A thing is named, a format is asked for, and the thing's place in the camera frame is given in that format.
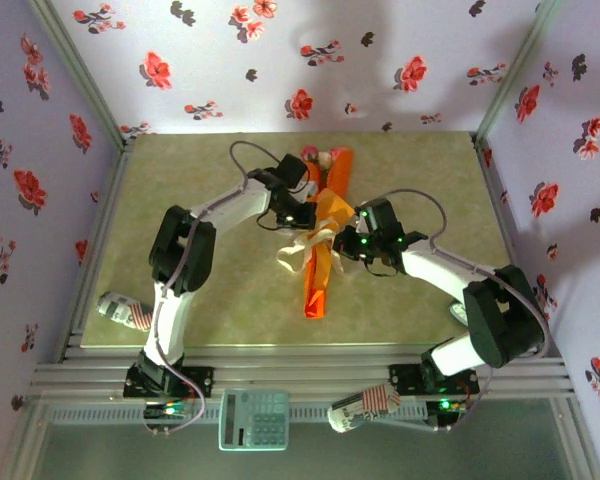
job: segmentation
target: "glass panel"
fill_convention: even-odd
[[[217,425],[154,438],[143,426],[51,426],[36,480],[543,480],[570,478],[548,401],[485,401],[452,433],[292,424],[289,449],[218,449]]]

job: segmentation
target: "gray cable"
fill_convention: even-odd
[[[393,195],[396,193],[415,193],[416,195],[420,195],[422,197],[425,197],[425,198],[431,200],[431,202],[433,202],[435,204],[435,206],[440,211],[440,215],[442,216],[442,227],[440,228],[440,230],[438,230],[436,233],[434,233],[431,236],[431,238],[429,239],[429,245],[431,246],[431,250],[432,250],[433,254],[438,255],[439,257],[445,258],[446,260],[449,260],[449,261],[455,263],[456,265],[459,265],[468,270],[477,272],[480,275],[483,275],[483,276],[493,280],[500,287],[504,288],[507,292],[509,292],[511,295],[513,295],[515,297],[515,299],[518,300],[522,305],[524,305],[524,307],[531,312],[533,317],[536,319],[536,321],[540,325],[540,328],[542,329],[542,333],[544,335],[544,342],[543,342],[542,348],[538,352],[536,352],[532,356],[520,358],[520,361],[529,361],[533,358],[544,357],[547,354],[547,352],[549,351],[549,348],[551,346],[551,332],[549,331],[549,326],[547,325],[547,322],[545,321],[544,315],[542,313],[540,313],[536,309],[536,307],[529,300],[527,300],[527,298],[525,298],[520,292],[518,292],[516,289],[514,289],[511,285],[505,283],[504,281],[502,281],[501,279],[499,279],[498,277],[493,275],[491,272],[487,272],[486,270],[479,267],[477,264],[468,262],[460,257],[453,255],[452,253],[440,250],[436,246],[435,241],[447,229],[448,221],[447,221],[447,214],[444,211],[444,208],[442,207],[440,202],[438,200],[436,200],[432,195],[430,195],[426,192],[423,192],[421,190],[414,189],[414,188],[398,188],[396,190],[391,190],[390,192],[379,195],[377,198],[385,198],[385,197],[388,197],[389,195]],[[487,388],[489,387],[489,384],[491,383],[492,379],[493,379],[493,368],[491,368],[489,366],[489,376],[487,378],[487,381],[485,382],[483,387],[480,389],[480,392],[478,393],[475,400],[473,401],[473,405],[470,408],[468,408],[467,413],[465,413],[454,425],[447,426],[446,431],[450,431],[466,421],[467,417],[469,415],[471,415],[471,412],[473,412],[473,410],[475,410],[476,405],[482,399],[484,394],[487,392]],[[439,430],[435,429],[434,427],[431,427],[431,428],[434,431],[439,431]]]
[[[160,345],[159,338],[158,338],[158,322],[159,322],[159,319],[160,319],[160,312],[162,311],[162,305],[164,304],[164,302],[165,302],[165,300],[167,298],[167,291],[176,282],[176,280],[178,279],[178,276],[180,275],[180,273],[182,273],[182,269],[184,268],[184,264],[186,263],[187,258],[189,257],[189,252],[191,251],[191,247],[192,247],[192,244],[193,244],[193,237],[194,237],[194,234],[196,232],[196,228],[200,224],[200,221],[202,220],[202,218],[204,218],[206,215],[208,215],[211,211],[213,211],[214,209],[216,209],[220,205],[223,205],[224,203],[226,203],[226,202],[228,202],[228,201],[236,198],[237,196],[241,195],[244,192],[244,190],[247,188],[247,184],[249,182],[249,179],[247,177],[247,171],[244,169],[244,167],[242,165],[240,165],[240,162],[238,162],[238,160],[236,159],[236,157],[235,157],[235,155],[233,153],[233,149],[236,147],[236,145],[249,145],[251,147],[257,148],[261,152],[263,152],[266,155],[268,155],[269,157],[273,158],[276,162],[280,163],[280,161],[275,157],[275,155],[273,155],[273,153],[269,152],[264,147],[261,147],[260,145],[257,145],[255,143],[247,142],[245,140],[237,140],[237,141],[233,142],[229,146],[229,156],[231,157],[231,160],[233,161],[233,163],[235,163],[236,166],[238,167],[238,169],[240,170],[240,173],[242,173],[242,179],[243,179],[242,185],[238,188],[238,190],[235,190],[235,191],[231,192],[227,196],[222,197],[222,198],[216,200],[215,202],[213,202],[211,205],[207,206],[194,219],[193,224],[191,225],[191,229],[189,230],[189,234],[187,235],[187,244],[184,247],[184,251],[182,252],[182,256],[180,257],[180,261],[178,262],[178,265],[176,266],[175,270],[173,271],[173,274],[171,275],[171,277],[169,278],[169,280],[167,280],[167,283],[165,283],[164,287],[162,288],[162,298],[161,298],[160,302],[158,303],[158,305],[156,307],[156,313],[155,313],[155,319],[154,319],[154,322],[155,322],[155,333],[154,333],[154,337],[153,338],[156,341],[156,350],[158,351],[158,355],[160,355],[160,358],[164,362],[165,368],[167,370],[169,370],[169,372],[171,372],[173,375],[175,375],[176,377],[178,377],[182,382],[184,382],[185,384],[187,384],[191,388],[193,388],[195,390],[195,392],[198,394],[198,396],[200,397],[200,402],[201,402],[200,411],[195,416],[193,416],[189,421],[183,423],[182,425],[178,425],[177,427],[165,430],[165,433],[177,432],[178,430],[182,430],[182,429],[188,427],[189,425],[195,423],[204,414],[204,411],[205,411],[205,408],[206,408],[206,400],[204,398],[204,394],[202,393],[202,390],[200,389],[200,387],[193,380],[191,380],[190,378],[188,378],[186,375],[181,374],[175,368],[173,368],[173,366],[171,366],[171,364],[167,360],[167,358],[166,358],[166,356],[164,354],[164,351],[162,350],[162,347]]]

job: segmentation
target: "orange cloth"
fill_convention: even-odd
[[[309,199],[318,203],[316,206],[316,224],[332,218],[338,228],[353,216],[354,211],[343,198],[347,194],[349,177],[353,166],[353,151],[349,149],[333,149],[333,165],[327,177],[327,185],[321,185],[320,169],[313,163],[307,163],[309,180],[318,185],[318,195]],[[326,295],[329,275],[331,273],[331,247],[320,243],[312,247],[311,259],[307,263],[304,283],[304,315],[307,318],[322,318],[326,312]]]

